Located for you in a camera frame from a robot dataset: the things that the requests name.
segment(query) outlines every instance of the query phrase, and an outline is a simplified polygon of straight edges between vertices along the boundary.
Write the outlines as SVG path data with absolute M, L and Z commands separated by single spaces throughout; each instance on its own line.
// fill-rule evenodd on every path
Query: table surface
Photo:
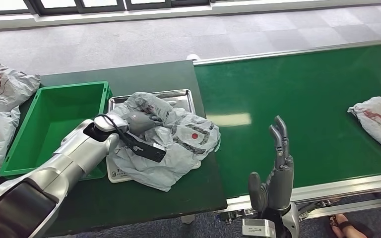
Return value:
M 43 86 L 108 81 L 114 96 L 134 92 L 190 89 L 196 114 L 204 109 L 191 61 L 42 76 Z M 29 101 L 23 105 L 28 108 Z M 66 197 L 47 236 L 101 230 L 227 207 L 215 155 L 183 176 L 169 192 L 134 181 L 110 183 L 107 177 L 80 181 Z
M 381 175 L 381 146 L 348 107 L 381 96 L 381 45 L 195 66 L 205 112 L 220 125 L 216 152 L 227 198 L 266 179 L 268 126 L 287 124 L 294 187 Z

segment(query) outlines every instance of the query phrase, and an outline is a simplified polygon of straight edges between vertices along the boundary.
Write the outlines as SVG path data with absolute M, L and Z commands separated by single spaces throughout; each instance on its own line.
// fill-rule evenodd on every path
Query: person's toe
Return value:
M 336 226 L 331 226 L 331 227 L 332 227 L 332 231 L 334 231 L 335 235 L 338 238 L 344 238 L 344 233 L 342 232 L 342 230 L 340 230 L 340 228 L 338 228 Z

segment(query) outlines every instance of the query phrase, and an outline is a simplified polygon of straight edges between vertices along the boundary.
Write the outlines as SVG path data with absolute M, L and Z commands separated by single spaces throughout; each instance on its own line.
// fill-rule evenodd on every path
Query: dark green table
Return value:
M 109 82 L 114 96 L 190 89 L 196 114 L 205 116 L 191 61 L 46 75 L 42 76 L 42 85 L 100 80 Z M 23 105 L 22 111 L 28 104 L 29 101 Z M 182 177 L 169 192 L 134 181 L 110 183 L 107 178 L 81 181 L 67 196 L 47 235 L 95 231 L 226 207 L 215 155 L 211 153 L 200 168 Z

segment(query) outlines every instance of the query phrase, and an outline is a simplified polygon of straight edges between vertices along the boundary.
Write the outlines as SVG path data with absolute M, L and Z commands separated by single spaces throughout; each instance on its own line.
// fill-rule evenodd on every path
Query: green conveyor belt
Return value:
M 381 175 L 381 146 L 347 109 L 381 96 L 381 45 L 195 67 L 226 197 L 247 194 L 273 159 L 268 126 L 281 115 L 295 161 L 294 187 Z

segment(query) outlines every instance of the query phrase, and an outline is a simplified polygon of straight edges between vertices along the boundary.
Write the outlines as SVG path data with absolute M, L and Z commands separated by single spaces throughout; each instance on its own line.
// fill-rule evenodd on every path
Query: black cable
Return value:
M 107 120 L 110 121 L 112 124 L 113 128 L 116 130 L 116 132 L 119 134 L 119 137 L 121 138 L 121 141 L 123 141 L 129 148 L 132 146 L 132 141 L 129 140 L 121 130 L 119 130 L 118 126 L 116 125 L 115 121 L 111 119 L 108 115 L 106 114 L 98 114 L 96 117 L 104 117 Z

